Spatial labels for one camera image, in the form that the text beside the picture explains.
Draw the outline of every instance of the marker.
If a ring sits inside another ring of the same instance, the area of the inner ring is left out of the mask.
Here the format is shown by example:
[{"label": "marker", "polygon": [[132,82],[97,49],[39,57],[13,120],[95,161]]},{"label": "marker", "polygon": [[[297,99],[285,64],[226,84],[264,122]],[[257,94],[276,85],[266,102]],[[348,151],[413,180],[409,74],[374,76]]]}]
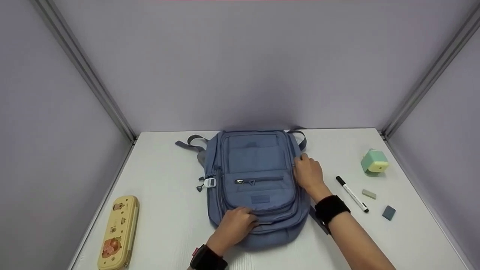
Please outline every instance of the marker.
[{"label": "marker", "polygon": [[350,190],[350,188],[347,186],[347,183],[343,181],[343,179],[339,176],[336,177],[336,180],[342,185],[343,189],[347,191],[347,193],[352,197],[352,199],[357,203],[357,205],[361,208],[361,210],[365,213],[368,213],[368,207],[360,201],[360,199],[353,194],[353,192]]}]

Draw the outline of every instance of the backpack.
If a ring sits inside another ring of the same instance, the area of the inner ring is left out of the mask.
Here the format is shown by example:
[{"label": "backpack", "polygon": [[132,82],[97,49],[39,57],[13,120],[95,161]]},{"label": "backpack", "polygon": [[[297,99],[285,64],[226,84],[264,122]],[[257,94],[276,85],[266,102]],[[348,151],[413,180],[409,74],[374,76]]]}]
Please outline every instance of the backpack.
[{"label": "backpack", "polygon": [[[299,144],[291,130],[221,131],[207,140],[199,135],[188,138],[187,144],[175,144],[198,151],[203,165],[207,189],[208,217],[217,227],[225,212],[239,206],[252,209],[258,217],[255,227],[239,245],[258,250],[293,241],[300,234],[310,209],[310,197],[293,178],[294,158],[306,147],[306,138]],[[191,145],[201,138],[206,150]]]}]

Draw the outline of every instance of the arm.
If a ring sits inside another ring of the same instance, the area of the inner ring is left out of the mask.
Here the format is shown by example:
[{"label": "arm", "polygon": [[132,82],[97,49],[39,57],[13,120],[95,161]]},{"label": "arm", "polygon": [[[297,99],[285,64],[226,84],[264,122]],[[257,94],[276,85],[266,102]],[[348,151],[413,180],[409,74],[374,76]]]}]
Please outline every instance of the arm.
[{"label": "arm", "polygon": [[206,245],[220,257],[235,244],[245,238],[248,233],[258,226],[257,217],[251,214],[247,207],[238,207],[228,210],[222,218],[218,228],[210,236]]},{"label": "arm", "polygon": [[[320,163],[307,154],[295,158],[294,175],[317,204],[332,192],[323,181]],[[366,231],[348,212],[336,215],[328,224],[335,243],[340,248],[352,270],[395,270],[395,267],[383,254]]]}]

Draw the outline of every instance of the pencil case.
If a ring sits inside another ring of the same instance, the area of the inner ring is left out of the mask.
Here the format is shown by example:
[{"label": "pencil case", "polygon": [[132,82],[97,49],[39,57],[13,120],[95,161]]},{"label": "pencil case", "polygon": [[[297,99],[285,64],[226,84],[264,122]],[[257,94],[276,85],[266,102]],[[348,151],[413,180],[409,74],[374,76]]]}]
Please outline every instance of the pencil case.
[{"label": "pencil case", "polygon": [[130,263],[138,210],[135,196],[122,196],[113,203],[98,256],[99,270],[118,270]]}]

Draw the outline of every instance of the person's right hand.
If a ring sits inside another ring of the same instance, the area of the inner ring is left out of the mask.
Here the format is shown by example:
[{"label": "person's right hand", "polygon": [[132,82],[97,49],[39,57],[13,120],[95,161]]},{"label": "person's right hand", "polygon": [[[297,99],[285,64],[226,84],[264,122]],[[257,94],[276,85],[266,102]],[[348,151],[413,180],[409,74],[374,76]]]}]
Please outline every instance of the person's right hand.
[{"label": "person's right hand", "polygon": [[228,210],[206,245],[217,255],[223,256],[228,249],[258,226],[257,217],[251,212],[252,209],[247,207]]},{"label": "person's right hand", "polygon": [[315,203],[332,195],[324,183],[324,173],[320,163],[309,158],[306,153],[302,153],[300,157],[295,158],[293,175],[298,184],[307,191]]}]

